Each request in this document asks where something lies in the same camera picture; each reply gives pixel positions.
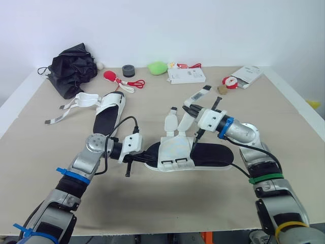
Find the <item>black umbrella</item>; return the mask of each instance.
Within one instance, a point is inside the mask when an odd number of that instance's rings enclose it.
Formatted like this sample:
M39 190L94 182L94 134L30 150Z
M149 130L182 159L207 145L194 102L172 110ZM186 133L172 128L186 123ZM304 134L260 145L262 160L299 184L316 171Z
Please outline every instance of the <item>black umbrella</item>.
M48 69L51 71L47 75L49 80L65 99L73 98L77 93L83 92L80 84L89 82L97 75L93 57L90 52L87 52L83 43L60 53L53 59Z

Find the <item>brown object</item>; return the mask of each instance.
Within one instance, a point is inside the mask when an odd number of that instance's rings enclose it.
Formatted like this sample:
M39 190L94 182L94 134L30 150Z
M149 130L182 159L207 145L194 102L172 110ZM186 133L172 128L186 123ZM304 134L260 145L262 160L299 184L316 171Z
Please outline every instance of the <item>brown object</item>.
M226 85L220 85L220 86L218 86L218 92L219 92L221 95L225 95L225 94L227 94L228 89L227 89Z

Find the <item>orange stand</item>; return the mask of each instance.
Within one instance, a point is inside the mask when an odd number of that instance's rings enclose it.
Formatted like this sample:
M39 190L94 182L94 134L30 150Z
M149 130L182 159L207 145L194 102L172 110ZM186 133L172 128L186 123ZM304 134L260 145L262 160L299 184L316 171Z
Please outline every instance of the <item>orange stand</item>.
M214 244L212 241L212 235L213 235L212 231L201 232L201 237L202 237L203 241L205 242L205 244Z

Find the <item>black tape roll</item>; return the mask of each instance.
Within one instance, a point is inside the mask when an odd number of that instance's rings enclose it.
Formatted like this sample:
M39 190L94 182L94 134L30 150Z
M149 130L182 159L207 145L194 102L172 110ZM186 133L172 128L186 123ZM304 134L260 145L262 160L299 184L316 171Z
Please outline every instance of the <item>black tape roll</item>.
M136 70L133 65L124 65L122 67L124 77L133 77L136 74Z

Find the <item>green cable tie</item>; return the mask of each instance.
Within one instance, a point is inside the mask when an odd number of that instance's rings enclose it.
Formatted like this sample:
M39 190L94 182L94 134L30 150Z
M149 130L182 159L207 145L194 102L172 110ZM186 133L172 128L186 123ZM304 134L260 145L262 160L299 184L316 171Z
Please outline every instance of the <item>green cable tie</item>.
M274 179L274 178L283 178L283 174L280 173L266 174L256 178L249 178L249 183L255 184L263 180Z

